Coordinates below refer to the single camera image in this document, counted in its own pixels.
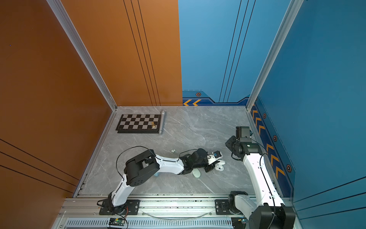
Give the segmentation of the black white chessboard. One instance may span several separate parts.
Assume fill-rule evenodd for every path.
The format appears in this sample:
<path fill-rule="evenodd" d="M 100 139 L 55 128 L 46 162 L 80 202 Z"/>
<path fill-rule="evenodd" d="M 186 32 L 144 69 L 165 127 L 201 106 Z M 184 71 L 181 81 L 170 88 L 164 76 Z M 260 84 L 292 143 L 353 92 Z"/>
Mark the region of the black white chessboard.
<path fill-rule="evenodd" d="M 116 131 L 120 134 L 158 134 L 160 114 L 122 114 Z"/>

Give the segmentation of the aluminium corner post left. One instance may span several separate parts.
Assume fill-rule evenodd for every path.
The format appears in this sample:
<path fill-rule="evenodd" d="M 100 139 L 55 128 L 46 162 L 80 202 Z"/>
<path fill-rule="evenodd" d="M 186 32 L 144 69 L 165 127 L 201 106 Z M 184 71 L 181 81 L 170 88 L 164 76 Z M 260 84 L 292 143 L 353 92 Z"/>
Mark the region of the aluminium corner post left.
<path fill-rule="evenodd" d="M 54 15 L 56 16 L 58 22 L 62 26 L 63 30 L 65 31 L 70 42 L 74 46 L 89 74 L 99 88 L 101 94 L 105 98 L 107 104 L 113 112 L 116 111 L 117 104 L 112 94 L 110 93 L 105 81 L 103 80 L 97 66 L 95 65 L 91 55 L 89 54 L 83 40 L 77 32 L 77 29 L 71 21 L 64 5 L 59 0 L 47 0 L 47 3 L 50 6 Z"/>

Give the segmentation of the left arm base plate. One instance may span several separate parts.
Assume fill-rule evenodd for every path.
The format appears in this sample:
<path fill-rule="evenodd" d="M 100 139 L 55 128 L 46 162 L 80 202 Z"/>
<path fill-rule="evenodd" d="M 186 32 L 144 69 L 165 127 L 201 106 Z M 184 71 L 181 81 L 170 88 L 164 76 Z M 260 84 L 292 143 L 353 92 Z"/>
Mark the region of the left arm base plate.
<path fill-rule="evenodd" d="M 97 202 L 100 208 L 100 215 L 137 215 L 140 207 L 140 200 L 127 200 L 125 204 L 118 207 L 111 207 L 108 199 L 102 199 Z"/>

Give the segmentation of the aluminium corner post right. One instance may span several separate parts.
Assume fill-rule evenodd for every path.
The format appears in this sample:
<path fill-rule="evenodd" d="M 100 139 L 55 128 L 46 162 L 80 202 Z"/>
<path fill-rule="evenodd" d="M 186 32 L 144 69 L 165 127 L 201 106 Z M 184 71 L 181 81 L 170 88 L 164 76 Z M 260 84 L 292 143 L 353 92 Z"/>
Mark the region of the aluminium corner post right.
<path fill-rule="evenodd" d="M 258 75 L 258 78 L 254 84 L 254 87 L 252 89 L 248 102 L 246 104 L 247 111 L 250 111 L 252 109 L 256 99 L 258 98 L 259 93 L 272 69 L 272 66 L 282 48 L 284 41 L 286 40 L 286 37 L 296 19 L 296 16 L 297 16 L 303 2 L 304 2 L 304 0 L 291 0 L 290 1 L 287 11 L 284 15 L 283 20 L 281 21 L 281 24 L 280 24 L 279 29 L 276 33 L 276 36 L 273 40 L 271 48 L 268 52 L 268 55 L 265 59 L 265 62 L 262 66 L 262 69 Z"/>

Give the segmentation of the aluminium corner post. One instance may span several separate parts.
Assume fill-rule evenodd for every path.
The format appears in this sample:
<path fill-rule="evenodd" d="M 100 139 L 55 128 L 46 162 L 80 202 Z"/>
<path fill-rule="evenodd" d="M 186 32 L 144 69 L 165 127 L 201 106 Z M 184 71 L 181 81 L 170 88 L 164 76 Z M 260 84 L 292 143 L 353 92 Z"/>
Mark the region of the aluminium corner post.
<path fill-rule="evenodd" d="M 77 32 L 77 29 L 71 21 L 64 5 L 59 0 L 47 0 L 47 3 L 50 6 L 54 15 L 56 16 L 58 22 L 62 26 L 63 30 L 65 31 L 70 42 L 74 46 L 89 74 L 99 88 L 101 94 L 105 98 L 107 104 L 113 112 L 116 111 L 117 104 L 112 94 L 110 93 L 105 81 L 103 80 L 97 66 L 95 65 L 91 55 L 89 54 L 83 40 Z"/>
<path fill-rule="evenodd" d="M 272 69 L 272 66 L 282 48 L 284 41 L 286 40 L 286 37 L 296 19 L 296 16 L 297 16 L 303 2 L 304 2 L 304 0 L 291 0 L 290 1 L 287 11 L 284 15 L 283 20 L 281 21 L 281 24 L 280 24 L 279 29 L 276 33 L 276 36 L 273 40 L 271 48 L 268 52 L 268 55 L 265 59 L 265 62 L 262 66 L 262 69 L 258 75 L 258 78 L 254 84 L 254 87 L 252 89 L 248 102 L 246 104 L 247 111 L 250 111 L 252 109 L 256 99 L 258 98 L 259 93 Z"/>

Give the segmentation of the mint green charging case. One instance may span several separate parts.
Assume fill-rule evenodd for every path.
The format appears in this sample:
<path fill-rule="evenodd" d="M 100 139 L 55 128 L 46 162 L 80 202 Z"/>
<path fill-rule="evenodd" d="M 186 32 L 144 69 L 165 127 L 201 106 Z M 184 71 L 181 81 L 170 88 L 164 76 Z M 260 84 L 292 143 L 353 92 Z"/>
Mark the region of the mint green charging case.
<path fill-rule="evenodd" d="M 193 169 L 192 174 L 196 178 L 199 178 L 201 176 L 201 172 L 199 171 L 199 169 Z"/>

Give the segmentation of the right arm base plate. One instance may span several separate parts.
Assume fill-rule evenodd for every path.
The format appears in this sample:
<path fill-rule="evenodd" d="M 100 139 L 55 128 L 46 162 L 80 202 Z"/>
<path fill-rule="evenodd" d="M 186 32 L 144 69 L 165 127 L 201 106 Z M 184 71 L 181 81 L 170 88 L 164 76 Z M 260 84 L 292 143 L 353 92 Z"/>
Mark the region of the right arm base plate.
<path fill-rule="evenodd" d="M 235 215 L 235 213 L 231 211 L 227 199 L 216 199 L 214 203 L 216 215 Z"/>

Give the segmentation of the white earbud charging case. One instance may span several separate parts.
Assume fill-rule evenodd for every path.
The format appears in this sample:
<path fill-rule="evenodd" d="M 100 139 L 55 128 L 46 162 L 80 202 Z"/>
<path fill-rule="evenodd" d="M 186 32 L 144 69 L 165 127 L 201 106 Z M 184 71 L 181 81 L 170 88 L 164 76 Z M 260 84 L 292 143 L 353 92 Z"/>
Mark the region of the white earbud charging case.
<path fill-rule="evenodd" d="M 215 170 L 217 170 L 217 171 L 224 171 L 224 165 L 225 164 L 226 164 L 226 162 L 223 161 L 223 160 L 216 161 Z"/>

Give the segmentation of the green circuit board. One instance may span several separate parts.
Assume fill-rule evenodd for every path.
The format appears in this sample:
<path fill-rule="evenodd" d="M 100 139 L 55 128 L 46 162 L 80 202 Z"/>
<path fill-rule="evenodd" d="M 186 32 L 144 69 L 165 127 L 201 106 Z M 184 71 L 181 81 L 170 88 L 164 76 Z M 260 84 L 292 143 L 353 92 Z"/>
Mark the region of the green circuit board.
<path fill-rule="evenodd" d="M 121 229 L 127 226 L 128 223 L 123 218 L 110 218 L 108 222 L 108 227 L 113 229 Z"/>

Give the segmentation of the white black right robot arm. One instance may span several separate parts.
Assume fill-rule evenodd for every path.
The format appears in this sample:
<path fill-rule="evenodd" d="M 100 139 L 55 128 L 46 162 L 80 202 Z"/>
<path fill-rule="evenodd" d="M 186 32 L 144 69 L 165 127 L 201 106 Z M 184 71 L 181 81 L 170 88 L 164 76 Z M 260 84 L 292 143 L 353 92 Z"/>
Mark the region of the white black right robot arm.
<path fill-rule="evenodd" d="M 250 127 L 236 127 L 226 147 L 243 162 L 250 175 L 256 202 L 244 191 L 232 191 L 228 202 L 234 214 L 242 213 L 251 229 L 292 229 L 296 214 L 279 196 L 265 164 L 262 147 L 251 138 Z"/>

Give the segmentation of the silver microphone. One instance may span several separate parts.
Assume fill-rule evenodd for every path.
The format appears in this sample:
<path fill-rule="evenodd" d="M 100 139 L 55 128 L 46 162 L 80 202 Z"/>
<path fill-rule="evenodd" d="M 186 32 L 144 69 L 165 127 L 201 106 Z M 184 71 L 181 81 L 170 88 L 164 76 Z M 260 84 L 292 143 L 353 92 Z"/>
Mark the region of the silver microphone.
<path fill-rule="evenodd" d="M 165 122 L 165 116 L 166 116 L 166 111 L 162 110 L 161 111 L 161 116 L 160 116 L 160 123 L 159 123 L 159 135 L 163 134 L 163 130 L 164 130 L 164 122 Z"/>

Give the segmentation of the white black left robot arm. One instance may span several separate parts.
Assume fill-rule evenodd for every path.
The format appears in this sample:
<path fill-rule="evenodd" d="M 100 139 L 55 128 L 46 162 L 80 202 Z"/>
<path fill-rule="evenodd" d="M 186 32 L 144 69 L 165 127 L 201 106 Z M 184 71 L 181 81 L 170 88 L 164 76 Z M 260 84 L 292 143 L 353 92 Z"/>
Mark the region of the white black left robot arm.
<path fill-rule="evenodd" d="M 117 188 L 108 195 L 108 198 L 99 200 L 100 215 L 125 214 L 129 210 L 127 199 L 135 187 L 142 185 L 157 173 L 172 173 L 186 175 L 194 169 L 203 168 L 209 172 L 215 168 L 222 158 L 220 151 L 209 154 L 202 148 L 193 149 L 191 154 L 180 155 L 178 158 L 167 158 L 155 154 L 152 149 L 146 148 L 144 152 L 129 159 L 125 163 L 121 182 Z"/>

